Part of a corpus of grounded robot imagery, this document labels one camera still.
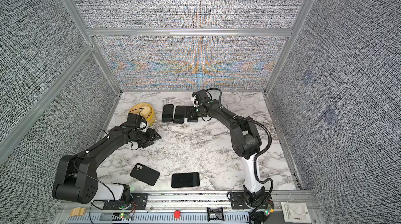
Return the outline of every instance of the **black smartphone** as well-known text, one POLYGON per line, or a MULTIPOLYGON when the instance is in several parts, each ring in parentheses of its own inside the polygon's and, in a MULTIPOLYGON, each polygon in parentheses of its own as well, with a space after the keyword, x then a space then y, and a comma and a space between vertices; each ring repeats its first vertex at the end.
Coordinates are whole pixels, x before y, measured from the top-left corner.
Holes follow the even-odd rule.
POLYGON ((164 105, 163 106, 163 114, 162 114, 162 122, 172 122, 173 121, 173 112, 174 105, 164 105))
POLYGON ((176 111, 174 113, 173 123, 184 123, 185 119, 185 106, 176 106, 176 111))
POLYGON ((191 107, 193 106, 187 106, 185 107, 185 117, 187 118, 188 122, 198 122, 198 118, 191 118, 191 107))
POLYGON ((175 173, 171 176, 171 187, 198 187, 201 184, 199 173, 175 173))
POLYGON ((153 170, 152 168, 142 165, 141 163, 137 163, 133 167, 130 176, 140 181, 143 181, 148 185, 154 186, 160 176, 160 173, 156 170, 153 170))

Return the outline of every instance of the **red button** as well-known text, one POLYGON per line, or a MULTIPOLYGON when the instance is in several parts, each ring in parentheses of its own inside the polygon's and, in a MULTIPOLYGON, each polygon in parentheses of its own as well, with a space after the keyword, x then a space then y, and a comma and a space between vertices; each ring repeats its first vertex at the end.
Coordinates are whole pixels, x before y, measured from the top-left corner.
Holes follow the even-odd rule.
POLYGON ((180 216, 181 216, 181 213, 178 210, 176 210, 174 212, 174 218, 178 219, 180 216))

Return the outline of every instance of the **marble table surface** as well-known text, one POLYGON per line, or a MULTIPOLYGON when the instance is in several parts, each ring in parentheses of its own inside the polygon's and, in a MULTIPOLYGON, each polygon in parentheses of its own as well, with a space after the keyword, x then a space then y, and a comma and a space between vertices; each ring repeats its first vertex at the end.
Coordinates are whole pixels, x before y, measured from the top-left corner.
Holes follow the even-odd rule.
MULTIPOLYGON (((231 147, 228 128, 216 119, 198 123, 174 124, 161 121, 163 105, 192 105, 192 92, 128 92, 123 93, 110 121, 108 130, 127 119, 129 109, 138 103, 149 103, 156 112, 152 128, 162 136, 154 145, 132 151, 131 144, 114 151, 98 167, 98 178, 103 182, 128 184, 132 191, 171 190, 242 190, 243 167, 231 147), (160 172, 154 186, 134 179, 129 174, 136 163, 160 172), (171 188, 173 173, 199 172, 200 186, 171 188)), ((261 92, 223 92, 222 104, 241 116, 251 116, 266 125, 272 135, 270 149, 259 157, 261 179, 270 177, 274 190, 294 190, 283 150, 277 139, 273 122, 261 92)), ((267 135, 259 129, 261 150, 267 144, 267 135)))

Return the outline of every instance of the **blue patch on wall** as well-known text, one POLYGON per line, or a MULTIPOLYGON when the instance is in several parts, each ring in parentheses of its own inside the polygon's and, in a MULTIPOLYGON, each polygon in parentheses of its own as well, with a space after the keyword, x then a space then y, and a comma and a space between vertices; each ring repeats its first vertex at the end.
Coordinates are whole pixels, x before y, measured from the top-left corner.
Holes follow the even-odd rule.
POLYGON ((305 83, 306 86, 312 81, 313 75, 310 70, 306 70, 306 72, 302 76, 302 81, 305 83))
POLYGON ((337 119, 337 114, 334 111, 333 107, 328 105, 326 109, 323 111, 323 117, 324 120, 327 122, 327 124, 332 124, 334 121, 337 119))

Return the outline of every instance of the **white pouch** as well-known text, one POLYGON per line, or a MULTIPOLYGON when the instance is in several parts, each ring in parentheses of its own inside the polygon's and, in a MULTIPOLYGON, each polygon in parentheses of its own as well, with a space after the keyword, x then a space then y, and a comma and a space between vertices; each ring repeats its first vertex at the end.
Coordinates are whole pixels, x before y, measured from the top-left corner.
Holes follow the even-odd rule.
POLYGON ((285 222, 311 223, 308 208, 305 203, 282 202, 285 222))

